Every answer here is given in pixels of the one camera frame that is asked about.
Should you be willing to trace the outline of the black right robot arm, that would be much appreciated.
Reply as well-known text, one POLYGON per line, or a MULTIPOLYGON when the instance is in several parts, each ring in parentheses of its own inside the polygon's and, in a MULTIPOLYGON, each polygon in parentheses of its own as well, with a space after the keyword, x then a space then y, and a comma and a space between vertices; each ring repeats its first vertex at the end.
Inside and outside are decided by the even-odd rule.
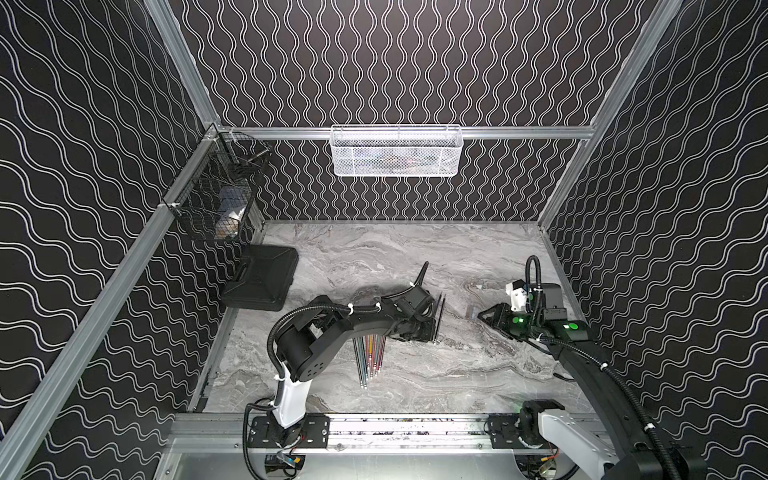
POLYGON ((548 461, 564 457, 591 479, 703 479, 703 457, 681 445, 652 419, 639 396, 608 361, 582 320, 571 320, 562 290, 542 280, 540 259, 531 255, 525 277, 507 286, 509 302, 478 316, 505 338, 549 354, 586 395, 606 430, 605 438, 578 424, 556 400, 523 403, 513 427, 529 448, 551 446, 548 461))

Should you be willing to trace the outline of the black pencil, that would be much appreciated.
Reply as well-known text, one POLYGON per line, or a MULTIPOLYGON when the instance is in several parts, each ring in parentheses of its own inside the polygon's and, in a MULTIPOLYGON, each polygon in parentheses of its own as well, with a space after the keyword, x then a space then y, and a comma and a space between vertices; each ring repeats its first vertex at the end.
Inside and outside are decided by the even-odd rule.
POLYGON ((432 342, 433 343, 437 342, 437 338, 438 338, 438 335, 439 335, 440 326, 441 326, 441 323, 442 323, 442 318, 443 318, 443 314, 444 314, 444 310, 445 310, 446 301, 447 301, 446 296, 442 296, 441 297, 440 306, 439 306, 439 311, 437 312, 437 315, 435 317, 434 331, 433 331, 433 336, 432 336, 432 342))

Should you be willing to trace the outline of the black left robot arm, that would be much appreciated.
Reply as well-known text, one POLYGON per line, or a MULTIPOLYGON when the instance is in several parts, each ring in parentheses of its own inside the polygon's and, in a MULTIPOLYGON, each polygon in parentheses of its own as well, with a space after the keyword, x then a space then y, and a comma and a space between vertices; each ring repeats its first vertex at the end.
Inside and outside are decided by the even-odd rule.
POLYGON ((370 305, 343 305, 320 295, 280 317, 266 340, 268 359, 277 372, 276 394, 268 405, 257 408, 283 429, 303 421, 312 381, 349 340, 376 336, 401 342, 434 341, 441 299, 424 287, 428 268, 425 262, 408 287, 370 305))

